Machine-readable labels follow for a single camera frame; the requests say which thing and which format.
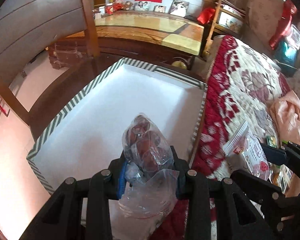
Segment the marble top coffee table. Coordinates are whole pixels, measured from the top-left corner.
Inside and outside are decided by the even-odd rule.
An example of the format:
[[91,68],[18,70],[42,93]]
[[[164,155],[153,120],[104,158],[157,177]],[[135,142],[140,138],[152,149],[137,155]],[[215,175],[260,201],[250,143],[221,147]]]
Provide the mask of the marble top coffee table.
[[191,61],[201,49],[204,28],[159,12],[118,11],[95,21],[100,52],[154,62]]

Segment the green striped cardboard box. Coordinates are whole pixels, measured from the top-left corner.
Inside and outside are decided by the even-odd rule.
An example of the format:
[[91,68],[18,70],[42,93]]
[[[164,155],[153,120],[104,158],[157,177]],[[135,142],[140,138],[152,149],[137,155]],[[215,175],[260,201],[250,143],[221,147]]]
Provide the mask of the green striped cardboard box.
[[145,114],[190,161],[203,119],[207,84],[175,70],[123,58],[79,91],[52,119],[27,155],[48,193],[67,178],[85,179],[123,150],[122,135]]

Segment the white pink snack pouch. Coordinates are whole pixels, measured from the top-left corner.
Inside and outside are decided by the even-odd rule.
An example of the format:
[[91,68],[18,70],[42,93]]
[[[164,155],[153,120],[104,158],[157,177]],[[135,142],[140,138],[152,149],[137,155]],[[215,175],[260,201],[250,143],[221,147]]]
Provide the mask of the white pink snack pouch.
[[257,178],[268,180],[270,167],[266,155],[247,121],[241,124],[223,146],[223,151],[231,172],[242,170]]

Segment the red floral plush blanket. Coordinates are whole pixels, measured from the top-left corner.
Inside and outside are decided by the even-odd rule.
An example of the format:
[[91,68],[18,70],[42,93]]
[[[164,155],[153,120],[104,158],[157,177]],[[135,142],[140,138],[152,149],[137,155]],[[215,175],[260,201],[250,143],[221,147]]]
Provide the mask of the red floral plush blanket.
[[233,36],[217,36],[207,61],[204,124],[192,168],[209,179],[230,176],[223,146],[244,121],[261,142],[279,139],[268,108],[290,87],[257,51]]

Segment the pink satin cloth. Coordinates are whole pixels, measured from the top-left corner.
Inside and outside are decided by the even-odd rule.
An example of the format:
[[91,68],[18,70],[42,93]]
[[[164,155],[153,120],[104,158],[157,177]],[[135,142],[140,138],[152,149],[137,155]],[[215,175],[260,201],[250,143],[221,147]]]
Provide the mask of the pink satin cloth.
[[290,141],[300,145],[300,99],[291,90],[277,98],[269,107],[280,141]]

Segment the wooden chair frame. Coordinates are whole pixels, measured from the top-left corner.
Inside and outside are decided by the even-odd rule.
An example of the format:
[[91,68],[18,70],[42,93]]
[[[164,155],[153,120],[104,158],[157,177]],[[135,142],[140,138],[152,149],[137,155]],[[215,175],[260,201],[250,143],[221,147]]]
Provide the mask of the wooden chair frame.
[[47,46],[80,31],[88,56],[98,56],[90,0],[0,0],[0,96],[25,124],[30,124],[30,113],[9,85]]

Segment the framed wedding photo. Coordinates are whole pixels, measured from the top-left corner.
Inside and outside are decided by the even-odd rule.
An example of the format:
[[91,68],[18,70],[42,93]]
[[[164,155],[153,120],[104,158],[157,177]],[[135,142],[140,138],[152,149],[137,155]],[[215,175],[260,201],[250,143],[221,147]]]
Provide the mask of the framed wedding photo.
[[170,15],[185,17],[189,8],[189,2],[182,0],[173,0],[169,10]]

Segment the red plush toy figure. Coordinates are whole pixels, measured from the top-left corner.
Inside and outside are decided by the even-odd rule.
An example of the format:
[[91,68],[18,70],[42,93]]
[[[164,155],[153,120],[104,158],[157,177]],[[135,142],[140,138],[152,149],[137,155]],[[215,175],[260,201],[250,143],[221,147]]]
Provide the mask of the red plush toy figure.
[[123,0],[114,0],[113,1],[113,11],[124,10],[125,5]]

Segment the clear bag of red dates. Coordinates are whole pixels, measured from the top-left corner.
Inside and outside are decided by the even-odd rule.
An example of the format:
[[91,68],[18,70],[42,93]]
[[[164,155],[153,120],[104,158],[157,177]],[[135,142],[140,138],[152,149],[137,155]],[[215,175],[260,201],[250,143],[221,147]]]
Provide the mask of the clear bag of red dates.
[[140,113],[124,131],[122,146],[128,187],[119,200],[120,209],[126,217],[163,219],[177,202],[179,172],[170,145],[155,123]]

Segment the teal plastic bag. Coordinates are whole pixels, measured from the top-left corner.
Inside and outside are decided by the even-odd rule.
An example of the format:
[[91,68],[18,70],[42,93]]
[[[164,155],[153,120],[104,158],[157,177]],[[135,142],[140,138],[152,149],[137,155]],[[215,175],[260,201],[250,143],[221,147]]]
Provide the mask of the teal plastic bag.
[[294,47],[290,47],[284,40],[280,41],[275,49],[274,59],[280,63],[285,63],[290,66],[294,66],[296,61],[297,50]]

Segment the red hanging bag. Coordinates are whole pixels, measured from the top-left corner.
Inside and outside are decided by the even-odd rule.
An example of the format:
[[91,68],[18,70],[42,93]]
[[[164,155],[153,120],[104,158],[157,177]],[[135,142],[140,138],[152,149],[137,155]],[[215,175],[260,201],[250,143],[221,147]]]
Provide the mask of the red hanging bag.
[[278,21],[275,34],[269,40],[269,45],[272,50],[275,50],[281,38],[290,30],[293,16],[298,12],[296,6],[291,0],[286,0],[283,4],[281,19]]

